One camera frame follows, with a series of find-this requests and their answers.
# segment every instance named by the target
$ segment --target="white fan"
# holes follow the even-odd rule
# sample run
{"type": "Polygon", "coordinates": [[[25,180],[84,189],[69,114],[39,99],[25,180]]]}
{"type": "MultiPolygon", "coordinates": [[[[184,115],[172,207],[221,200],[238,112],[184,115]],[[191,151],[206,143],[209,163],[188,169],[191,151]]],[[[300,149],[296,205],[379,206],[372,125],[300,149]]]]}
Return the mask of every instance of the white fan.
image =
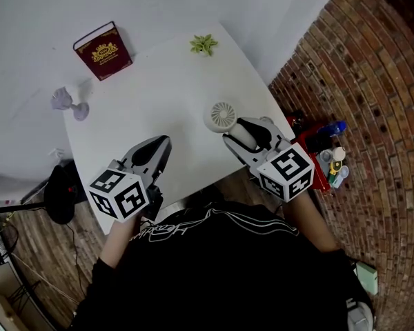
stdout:
{"type": "Polygon", "coordinates": [[[226,102],[217,102],[204,113],[204,123],[213,132],[227,132],[237,121],[237,114],[233,107],[226,102]]]}
{"type": "Polygon", "coordinates": [[[237,124],[237,113],[231,104],[224,101],[208,106],[204,111],[204,123],[213,132],[228,132],[250,149],[255,149],[256,140],[240,124],[237,124]]]}

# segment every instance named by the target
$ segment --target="round vent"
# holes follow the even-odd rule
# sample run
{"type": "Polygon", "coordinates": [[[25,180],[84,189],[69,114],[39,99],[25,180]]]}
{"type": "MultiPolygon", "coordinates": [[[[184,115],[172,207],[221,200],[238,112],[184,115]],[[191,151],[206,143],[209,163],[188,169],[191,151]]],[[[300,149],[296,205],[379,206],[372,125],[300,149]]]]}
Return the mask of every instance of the round vent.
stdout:
{"type": "Polygon", "coordinates": [[[225,132],[236,124],[237,115],[230,104],[218,102],[211,108],[210,119],[217,132],[225,132]]]}

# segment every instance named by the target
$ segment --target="white table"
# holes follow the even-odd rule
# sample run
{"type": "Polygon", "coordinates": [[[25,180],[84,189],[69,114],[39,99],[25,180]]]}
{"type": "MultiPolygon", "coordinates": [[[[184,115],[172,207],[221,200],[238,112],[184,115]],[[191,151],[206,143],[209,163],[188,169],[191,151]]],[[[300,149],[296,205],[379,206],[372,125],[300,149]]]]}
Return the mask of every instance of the white table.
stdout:
{"type": "MultiPolygon", "coordinates": [[[[242,168],[221,134],[204,125],[204,108],[214,100],[231,101],[241,117],[270,117],[286,138],[294,138],[273,96],[230,35],[219,24],[196,31],[208,33],[219,42],[213,57],[191,53],[193,34],[181,35],[139,53],[132,66],[105,81],[93,81],[85,121],[64,112],[84,185],[112,159],[161,134],[172,141],[166,170],[157,180],[163,208],[242,168]]],[[[89,202],[108,234],[112,218],[89,202]]]]}

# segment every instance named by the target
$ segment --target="brick wall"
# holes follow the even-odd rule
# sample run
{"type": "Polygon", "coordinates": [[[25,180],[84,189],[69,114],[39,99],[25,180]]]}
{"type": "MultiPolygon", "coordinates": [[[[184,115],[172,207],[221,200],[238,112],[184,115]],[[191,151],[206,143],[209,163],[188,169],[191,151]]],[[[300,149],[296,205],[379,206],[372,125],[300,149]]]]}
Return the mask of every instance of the brick wall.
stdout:
{"type": "Polygon", "coordinates": [[[330,0],[271,83],[285,112],[344,119],[350,177],[318,194],[333,232],[379,272],[377,330],[414,326],[414,0],[330,0]]]}

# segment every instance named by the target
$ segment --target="gold emblem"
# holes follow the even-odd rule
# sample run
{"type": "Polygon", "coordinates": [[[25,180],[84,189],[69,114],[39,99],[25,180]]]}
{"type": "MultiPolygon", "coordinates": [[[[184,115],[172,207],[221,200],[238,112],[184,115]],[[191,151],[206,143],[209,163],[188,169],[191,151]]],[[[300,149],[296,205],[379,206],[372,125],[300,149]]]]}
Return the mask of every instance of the gold emblem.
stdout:
{"type": "Polygon", "coordinates": [[[96,52],[92,52],[92,60],[94,61],[94,63],[96,63],[102,59],[107,58],[109,55],[113,54],[117,50],[118,48],[116,44],[112,44],[112,43],[109,43],[108,45],[101,44],[100,46],[97,47],[96,52]]]}

